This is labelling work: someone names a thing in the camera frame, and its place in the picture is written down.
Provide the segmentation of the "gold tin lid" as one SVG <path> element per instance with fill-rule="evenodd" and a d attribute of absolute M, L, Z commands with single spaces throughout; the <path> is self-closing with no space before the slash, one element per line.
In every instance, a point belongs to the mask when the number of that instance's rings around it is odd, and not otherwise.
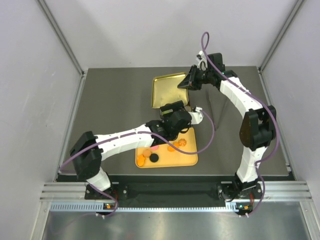
<path fill-rule="evenodd" d="M 189 102 L 189 93 L 185 88 L 178 88 L 178 85 L 185 79 L 186 73 L 174 73 L 157 76 L 152 82 L 151 107 L 159 109 L 167 104 L 182 101 L 186 106 Z"/>

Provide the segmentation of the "yellow plastic tray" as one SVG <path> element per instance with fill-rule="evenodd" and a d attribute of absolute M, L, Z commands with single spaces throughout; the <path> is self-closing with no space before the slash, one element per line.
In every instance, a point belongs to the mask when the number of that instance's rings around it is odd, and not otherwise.
<path fill-rule="evenodd" d="M 187 133 L 180 133 L 177 139 L 170 143 L 178 143 L 179 139 L 186 139 L 186 146 L 180 146 L 178 150 L 168 151 L 168 144 L 161 144 L 157 150 L 151 150 L 151 147 L 140 147 L 135 150 L 135 165 L 137 157 L 143 154 L 145 149 L 150 149 L 152 154 L 158 154 L 158 162 L 151 162 L 149 158 L 145 158 L 145 164 L 141 169 L 150 168 L 168 168 L 168 167 L 187 167 L 193 166 L 198 162 L 198 155 L 193 154 L 197 151 L 196 137 L 194 128 L 190 128 Z"/>

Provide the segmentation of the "metal serving tongs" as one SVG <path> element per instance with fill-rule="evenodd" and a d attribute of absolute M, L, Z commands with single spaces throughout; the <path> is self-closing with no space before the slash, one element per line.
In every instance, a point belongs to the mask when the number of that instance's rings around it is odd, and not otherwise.
<path fill-rule="evenodd" d="M 205 97 L 206 97 L 207 104 L 209 106 L 211 119 L 214 123 L 214 130 L 216 131 L 219 129 L 219 127 L 221 126 L 221 123 L 223 121 L 223 118 L 225 115 L 225 109 L 227 106 L 227 100 L 225 99 L 223 101 L 223 105 L 220 108 L 220 111 L 218 112 L 218 110 L 216 108 L 214 108 L 214 102 L 211 100 L 210 93 L 208 90 L 205 91 Z"/>

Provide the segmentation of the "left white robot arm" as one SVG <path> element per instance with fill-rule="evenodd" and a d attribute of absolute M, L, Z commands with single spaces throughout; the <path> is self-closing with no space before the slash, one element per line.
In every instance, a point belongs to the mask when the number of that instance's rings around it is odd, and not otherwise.
<path fill-rule="evenodd" d="M 83 133 L 70 150 L 77 180 L 88 182 L 96 188 L 98 195 L 109 198 L 114 187 L 101 167 L 102 161 L 129 150 L 172 142 L 192 125 L 201 123 L 204 117 L 201 107 L 188 111 L 182 101 L 167 104 L 160 111 L 159 120 L 151 120 L 131 130 L 105 135 L 95 135 L 92 131 Z"/>

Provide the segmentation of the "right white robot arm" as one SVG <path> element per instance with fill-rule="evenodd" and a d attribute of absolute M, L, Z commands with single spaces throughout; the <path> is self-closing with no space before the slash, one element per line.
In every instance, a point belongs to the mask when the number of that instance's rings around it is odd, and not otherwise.
<path fill-rule="evenodd" d="M 222 189 L 220 196 L 228 201 L 237 197 L 245 198 L 257 186 L 259 161 L 277 136 L 274 124 L 276 109 L 272 105 L 264 108 L 252 97 L 236 73 L 226 70 L 221 53 L 205 55 L 200 51 L 196 57 L 197 64 L 190 68 L 177 87 L 197 91 L 203 84 L 211 84 L 225 95 L 241 114 L 241 163 L 234 175 L 231 189 Z"/>

